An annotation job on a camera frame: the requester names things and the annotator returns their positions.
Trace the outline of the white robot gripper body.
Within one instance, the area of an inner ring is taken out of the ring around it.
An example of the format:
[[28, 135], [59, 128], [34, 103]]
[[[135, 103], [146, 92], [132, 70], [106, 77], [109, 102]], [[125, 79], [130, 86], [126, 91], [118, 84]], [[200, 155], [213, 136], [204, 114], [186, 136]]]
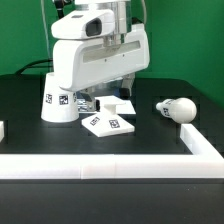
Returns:
[[120, 45], [105, 47], [102, 38], [59, 40], [53, 49], [57, 83], [62, 89], [74, 92], [143, 70], [149, 61], [143, 25], [133, 25]]

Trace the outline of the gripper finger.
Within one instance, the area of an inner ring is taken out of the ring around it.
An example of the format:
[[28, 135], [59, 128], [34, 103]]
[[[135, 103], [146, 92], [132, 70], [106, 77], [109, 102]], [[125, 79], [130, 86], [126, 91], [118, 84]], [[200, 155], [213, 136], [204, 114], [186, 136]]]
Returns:
[[131, 73], [126, 75], [119, 89], [120, 97], [122, 99], [129, 99], [132, 96], [132, 86], [134, 84], [135, 74]]
[[100, 110], [100, 101], [95, 98], [94, 92], [94, 87], [85, 88], [81, 91], [81, 95], [86, 101], [87, 110], [89, 112], [95, 112]]

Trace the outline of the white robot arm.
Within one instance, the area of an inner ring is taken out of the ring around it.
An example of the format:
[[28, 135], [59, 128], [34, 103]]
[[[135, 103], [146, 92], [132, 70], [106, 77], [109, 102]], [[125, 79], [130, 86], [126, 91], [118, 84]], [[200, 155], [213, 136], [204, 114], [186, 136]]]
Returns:
[[99, 108], [94, 87], [148, 67], [148, 38], [131, 18], [131, 0], [76, 0], [76, 9], [56, 21], [52, 35], [54, 74], [64, 90], [82, 94]]

